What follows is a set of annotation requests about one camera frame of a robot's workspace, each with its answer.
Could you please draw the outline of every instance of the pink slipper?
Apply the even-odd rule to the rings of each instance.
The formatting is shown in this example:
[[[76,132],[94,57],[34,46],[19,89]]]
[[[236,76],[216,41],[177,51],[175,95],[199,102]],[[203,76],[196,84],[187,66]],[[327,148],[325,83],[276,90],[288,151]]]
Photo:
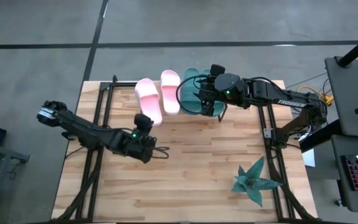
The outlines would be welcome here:
[[[154,82],[149,78],[143,78],[136,83],[135,92],[142,114],[154,121],[153,126],[162,122],[162,115],[158,99],[158,91]]]
[[[176,98],[176,91],[180,84],[179,75],[172,70],[164,70],[161,73],[161,92],[164,111],[167,115],[176,115],[180,106]]]

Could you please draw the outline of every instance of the artificial plant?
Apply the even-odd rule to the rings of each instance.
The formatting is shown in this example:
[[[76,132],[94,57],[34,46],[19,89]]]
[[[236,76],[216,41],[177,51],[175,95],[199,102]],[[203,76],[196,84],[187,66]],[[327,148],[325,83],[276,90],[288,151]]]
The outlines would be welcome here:
[[[274,189],[282,183],[274,180],[259,178],[260,173],[264,167],[264,158],[260,158],[252,167],[246,172],[239,166],[239,175],[235,176],[236,183],[231,191],[245,192],[249,198],[262,207],[262,194],[260,190]]]

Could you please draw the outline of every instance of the gray floor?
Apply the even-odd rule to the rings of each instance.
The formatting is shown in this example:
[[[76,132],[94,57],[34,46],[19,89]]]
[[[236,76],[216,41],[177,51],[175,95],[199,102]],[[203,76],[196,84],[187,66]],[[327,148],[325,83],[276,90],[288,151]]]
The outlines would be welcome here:
[[[0,0],[0,44],[91,43],[102,0]],[[358,0],[111,0],[100,43],[170,41],[358,40]],[[158,79],[219,63],[242,77],[264,76],[292,85],[324,73],[324,59],[353,46],[98,49],[90,80]],[[31,154],[7,178],[0,223],[48,220],[67,142],[60,128],[35,116],[45,100],[75,110],[89,49],[0,50],[0,127],[6,145]],[[326,75],[305,84],[320,89]],[[334,106],[329,120],[336,119]],[[358,213],[337,208],[336,183],[310,178],[318,215],[358,223]]]

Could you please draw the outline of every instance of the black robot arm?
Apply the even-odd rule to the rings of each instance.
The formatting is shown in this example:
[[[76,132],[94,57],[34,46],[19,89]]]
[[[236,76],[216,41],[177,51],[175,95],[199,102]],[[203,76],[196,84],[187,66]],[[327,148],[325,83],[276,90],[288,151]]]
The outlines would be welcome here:
[[[201,100],[201,115],[212,116],[214,102],[222,101],[247,109],[251,105],[278,104],[301,109],[300,115],[282,128],[267,130],[275,147],[285,148],[288,138],[304,134],[305,128],[316,129],[326,122],[327,107],[314,93],[298,93],[283,90],[264,77],[240,78],[224,73],[225,68],[212,65],[210,75],[202,75],[200,91],[195,94]]]
[[[147,163],[153,154],[157,138],[149,136],[153,121],[145,115],[135,116],[134,130],[105,128],[95,125],[67,109],[57,101],[46,101],[37,115],[38,121],[47,126],[60,126],[78,137],[80,144],[88,149],[105,146],[114,154],[130,156]]]

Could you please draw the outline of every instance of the wooden table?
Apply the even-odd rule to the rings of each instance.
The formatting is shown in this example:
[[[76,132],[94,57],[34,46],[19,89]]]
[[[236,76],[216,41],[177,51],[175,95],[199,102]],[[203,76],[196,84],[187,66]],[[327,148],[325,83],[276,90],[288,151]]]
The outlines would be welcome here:
[[[276,81],[282,88],[282,81]],[[93,120],[99,82],[85,82],[77,115]],[[292,120],[289,107],[273,106],[277,126]],[[109,125],[133,128],[139,107],[133,87],[114,89]],[[130,157],[105,151],[99,179],[94,222],[273,222],[276,221],[273,193],[262,191],[263,208],[246,194],[231,192],[239,165],[249,169],[265,156],[256,107],[247,110],[229,106],[221,123],[217,118],[179,114],[164,116],[152,129],[157,146],[170,147],[170,158],[143,164]],[[68,152],[79,148],[71,142]],[[316,217],[306,169],[300,150],[283,151],[290,188]],[[58,217],[78,193],[86,150],[64,163],[52,218]],[[269,178],[267,162],[261,177]],[[285,217],[283,192],[280,198]]]

